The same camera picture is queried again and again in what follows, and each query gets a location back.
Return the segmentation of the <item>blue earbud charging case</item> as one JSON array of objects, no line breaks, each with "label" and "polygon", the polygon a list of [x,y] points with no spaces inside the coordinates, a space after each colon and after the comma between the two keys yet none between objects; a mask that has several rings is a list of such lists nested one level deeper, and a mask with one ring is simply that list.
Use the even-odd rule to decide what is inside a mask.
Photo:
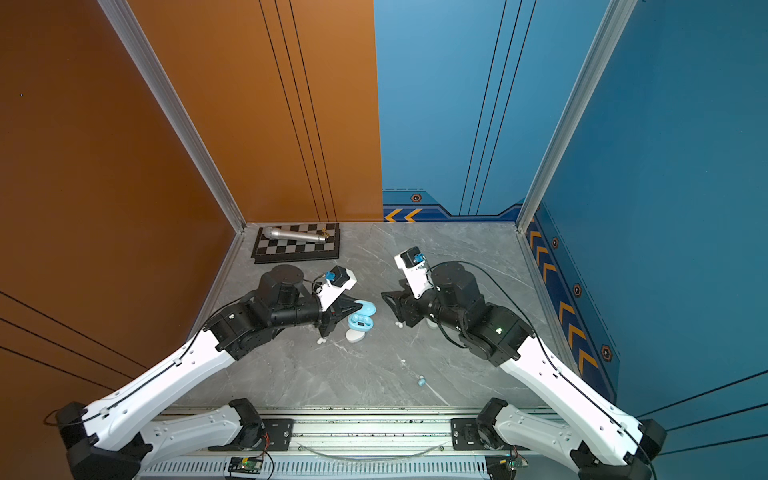
[{"label": "blue earbud charging case", "polygon": [[373,316],[377,311],[376,306],[365,300],[356,300],[355,303],[360,308],[348,317],[348,327],[353,331],[366,333],[374,327]]}]

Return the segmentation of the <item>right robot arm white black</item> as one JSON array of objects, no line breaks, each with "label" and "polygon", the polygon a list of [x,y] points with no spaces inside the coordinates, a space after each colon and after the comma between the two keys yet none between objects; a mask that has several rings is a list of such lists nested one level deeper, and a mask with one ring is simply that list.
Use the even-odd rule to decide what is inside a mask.
[{"label": "right robot arm white black", "polygon": [[656,478],[653,461],[666,440],[658,422],[639,420],[594,390],[522,315],[487,302],[461,263],[401,269],[401,290],[381,295],[399,322],[414,326],[430,320],[456,330],[462,347],[520,381],[559,417],[540,418],[493,398],[476,418],[486,447],[527,448],[581,479]]}]

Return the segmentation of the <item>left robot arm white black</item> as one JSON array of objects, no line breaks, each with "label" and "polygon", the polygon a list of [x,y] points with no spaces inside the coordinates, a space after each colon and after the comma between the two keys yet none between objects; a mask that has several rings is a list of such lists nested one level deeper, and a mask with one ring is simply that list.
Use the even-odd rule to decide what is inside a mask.
[{"label": "left robot arm white black", "polygon": [[144,468],[212,447],[265,448],[264,421],[247,399],[177,420],[158,415],[213,374],[274,340],[282,331],[311,326],[326,339],[362,307],[348,292],[354,273],[341,266],[313,284],[293,265],[278,265],[256,289],[217,310],[190,340],[115,392],[55,415],[76,479],[133,479]]}]

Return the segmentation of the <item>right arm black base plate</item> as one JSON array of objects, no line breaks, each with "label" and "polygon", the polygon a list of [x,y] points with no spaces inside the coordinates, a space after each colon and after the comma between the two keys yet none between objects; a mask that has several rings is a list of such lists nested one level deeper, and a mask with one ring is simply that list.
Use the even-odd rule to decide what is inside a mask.
[{"label": "right arm black base plate", "polygon": [[529,449],[503,441],[491,426],[479,424],[474,417],[455,417],[450,421],[453,449],[456,451],[511,451],[529,452]]}]

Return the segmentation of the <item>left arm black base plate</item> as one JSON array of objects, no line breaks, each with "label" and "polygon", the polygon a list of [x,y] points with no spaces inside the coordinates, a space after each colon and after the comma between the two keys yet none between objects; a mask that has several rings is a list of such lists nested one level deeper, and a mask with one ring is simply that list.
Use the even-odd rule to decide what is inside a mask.
[{"label": "left arm black base plate", "polygon": [[207,450],[284,452],[289,449],[293,426],[294,420],[290,418],[262,420],[243,426],[228,444],[210,446]]}]

